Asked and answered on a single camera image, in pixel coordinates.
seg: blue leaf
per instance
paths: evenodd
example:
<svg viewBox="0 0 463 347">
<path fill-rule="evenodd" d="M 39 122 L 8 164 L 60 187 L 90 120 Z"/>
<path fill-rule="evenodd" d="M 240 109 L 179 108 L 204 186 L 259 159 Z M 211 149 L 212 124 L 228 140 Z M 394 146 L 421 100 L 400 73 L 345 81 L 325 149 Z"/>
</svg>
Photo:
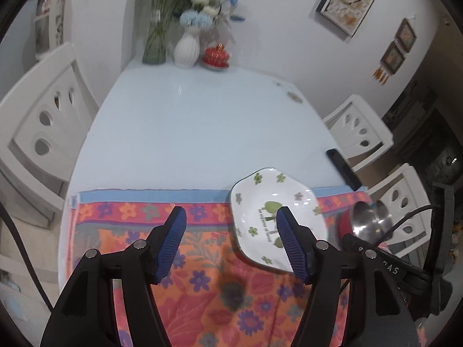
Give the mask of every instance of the blue leaf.
<svg viewBox="0 0 463 347">
<path fill-rule="evenodd" d="M 235 21 L 235 22 L 242 22 L 242 21 L 245 21 L 246 18 L 242 17 L 242 16 L 237 16 L 236 14 L 233 14 L 232 16 L 230 16 L 230 21 Z"/>
</svg>

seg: stainless steel bowl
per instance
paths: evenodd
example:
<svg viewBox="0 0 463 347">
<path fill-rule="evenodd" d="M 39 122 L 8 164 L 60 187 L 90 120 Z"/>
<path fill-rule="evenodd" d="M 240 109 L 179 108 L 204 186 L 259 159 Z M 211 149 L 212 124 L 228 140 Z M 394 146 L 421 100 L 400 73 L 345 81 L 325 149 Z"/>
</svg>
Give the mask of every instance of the stainless steel bowl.
<svg viewBox="0 0 463 347">
<path fill-rule="evenodd" d="M 350 224 L 355 236 L 370 243 L 376 242 L 393 226 L 386 205 L 378 201 L 373 207 L 357 202 L 350 209 Z"/>
</svg>

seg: table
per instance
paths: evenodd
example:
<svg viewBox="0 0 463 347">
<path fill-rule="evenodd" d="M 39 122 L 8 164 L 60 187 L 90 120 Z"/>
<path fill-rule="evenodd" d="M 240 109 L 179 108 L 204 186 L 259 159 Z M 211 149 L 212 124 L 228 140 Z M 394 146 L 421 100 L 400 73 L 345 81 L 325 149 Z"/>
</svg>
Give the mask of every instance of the table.
<svg viewBox="0 0 463 347">
<path fill-rule="evenodd" d="M 230 190 L 264 167 L 312 188 L 341 185 L 325 154 L 334 147 L 292 84 L 237 67 L 216 73 L 148 66 L 136 58 L 93 122 L 68 197 L 94 189 Z M 68 237 L 66 205 L 60 257 Z M 60 259 L 60 288 L 63 266 Z"/>
</svg>

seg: red candy jar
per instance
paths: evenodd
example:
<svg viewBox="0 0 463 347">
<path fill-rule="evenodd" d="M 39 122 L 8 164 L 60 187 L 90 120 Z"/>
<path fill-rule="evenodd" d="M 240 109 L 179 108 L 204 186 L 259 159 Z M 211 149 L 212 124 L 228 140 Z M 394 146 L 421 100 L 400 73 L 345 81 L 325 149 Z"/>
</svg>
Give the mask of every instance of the red candy jar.
<svg viewBox="0 0 463 347">
<path fill-rule="evenodd" d="M 203 64 L 213 70 L 228 69 L 228 60 L 230 55 L 224 50 L 223 44 L 218 44 L 216 47 L 206 48 L 202 58 Z"/>
</svg>

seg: white flower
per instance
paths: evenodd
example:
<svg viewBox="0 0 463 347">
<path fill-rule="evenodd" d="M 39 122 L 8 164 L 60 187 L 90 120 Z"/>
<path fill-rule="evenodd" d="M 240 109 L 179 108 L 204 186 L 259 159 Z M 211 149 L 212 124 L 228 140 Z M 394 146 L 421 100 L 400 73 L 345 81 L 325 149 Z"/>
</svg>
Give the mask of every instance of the white flower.
<svg viewBox="0 0 463 347">
<path fill-rule="evenodd" d="M 212 6 L 206 5 L 202 12 L 204 14 L 207 14 L 208 16 L 215 17 L 218 14 L 218 9 L 213 8 Z"/>
<path fill-rule="evenodd" d="M 193 5 L 209 5 L 209 0 L 191 0 Z"/>
</svg>

